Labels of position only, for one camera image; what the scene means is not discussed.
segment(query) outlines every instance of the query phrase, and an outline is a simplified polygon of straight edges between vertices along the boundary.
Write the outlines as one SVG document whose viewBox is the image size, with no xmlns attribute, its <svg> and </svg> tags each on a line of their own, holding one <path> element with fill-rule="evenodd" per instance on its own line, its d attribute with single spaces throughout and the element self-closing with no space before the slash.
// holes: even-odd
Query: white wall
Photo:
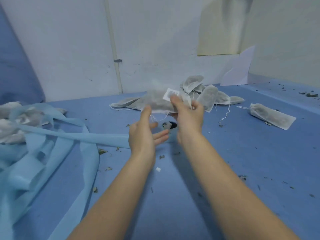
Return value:
<svg viewBox="0 0 320 240">
<path fill-rule="evenodd" d="M 320 0 L 254 0 L 242 50 L 250 73 L 320 87 Z"/>
<path fill-rule="evenodd" d="M 109 0 L 124 93 L 215 78 L 234 56 L 197 57 L 202 0 Z"/>
<path fill-rule="evenodd" d="M 118 94 L 104 0 L 0 0 L 47 101 Z"/>
</svg>

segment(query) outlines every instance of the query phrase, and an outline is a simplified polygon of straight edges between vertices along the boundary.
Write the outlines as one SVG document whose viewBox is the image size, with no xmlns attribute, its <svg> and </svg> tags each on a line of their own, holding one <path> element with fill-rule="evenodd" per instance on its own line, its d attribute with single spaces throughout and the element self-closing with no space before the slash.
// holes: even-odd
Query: blue plastic sheet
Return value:
<svg viewBox="0 0 320 240">
<path fill-rule="evenodd" d="M 74 227 L 81 221 L 90 196 L 99 166 L 99 153 L 96 143 L 121 148 L 129 148 L 128 135 L 90 134 L 79 119 L 66 118 L 48 104 L 33 104 L 12 110 L 10 120 L 15 119 L 27 109 L 35 107 L 44 112 L 43 120 L 52 125 L 54 119 L 82 127 L 82 133 L 65 133 L 27 125 L 16 126 L 25 132 L 26 145 L 0 145 L 0 161 L 7 167 L 0 172 L 0 236 L 1 239 L 13 239 L 12 225 L 29 210 L 34 197 L 62 163 L 71 150 L 74 140 L 80 141 L 80 151 L 84 161 L 84 188 L 62 218 L 49 240 L 66 239 Z M 39 153 L 45 155 L 45 161 L 38 159 Z M 25 191 L 16 197 L 17 191 Z"/>
</svg>

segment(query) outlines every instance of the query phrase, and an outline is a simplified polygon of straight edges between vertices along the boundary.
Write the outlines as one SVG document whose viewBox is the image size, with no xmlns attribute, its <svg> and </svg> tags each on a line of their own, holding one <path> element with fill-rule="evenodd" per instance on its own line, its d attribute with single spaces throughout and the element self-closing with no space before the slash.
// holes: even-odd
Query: paper tag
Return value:
<svg viewBox="0 0 320 240">
<path fill-rule="evenodd" d="M 177 91 L 177 90 L 173 90 L 173 89 L 171 89 L 171 88 L 168 88 L 167 91 L 166 91 L 166 93 L 165 93 L 164 96 L 163 96 L 163 99 L 170 102 L 170 97 L 171 97 L 172 95 L 177 95 L 177 96 L 179 96 L 179 93 L 180 93 L 180 92 Z"/>
</svg>

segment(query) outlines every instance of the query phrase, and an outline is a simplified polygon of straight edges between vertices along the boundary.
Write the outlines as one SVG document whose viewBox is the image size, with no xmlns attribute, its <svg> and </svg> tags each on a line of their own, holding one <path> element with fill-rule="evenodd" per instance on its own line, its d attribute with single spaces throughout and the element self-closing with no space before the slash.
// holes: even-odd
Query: right hand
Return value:
<svg viewBox="0 0 320 240">
<path fill-rule="evenodd" d="M 194 133 L 201 134 L 205 111 L 203 106 L 198 101 L 193 100 L 191 105 L 194 109 L 190 109 L 175 95 L 171 96 L 170 100 L 178 110 L 178 113 L 171 114 L 178 122 L 178 143 L 183 144 L 184 139 L 193 136 Z"/>
</svg>

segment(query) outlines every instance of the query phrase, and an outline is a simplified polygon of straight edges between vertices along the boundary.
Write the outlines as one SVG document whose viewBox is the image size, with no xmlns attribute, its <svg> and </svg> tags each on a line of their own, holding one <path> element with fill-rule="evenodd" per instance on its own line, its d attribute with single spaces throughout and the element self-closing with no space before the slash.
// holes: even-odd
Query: forearm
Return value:
<svg viewBox="0 0 320 240">
<path fill-rule="evenodd" d="M 68 240 L 123 239 L 149 169 L 144 158 L 131 157 Z"/>
<path fill-rule="evenodd" d="M 204 136 L 187 138 L 184 149 L 227 239 L 298 239 L 238 178 Z"/>
</svg>

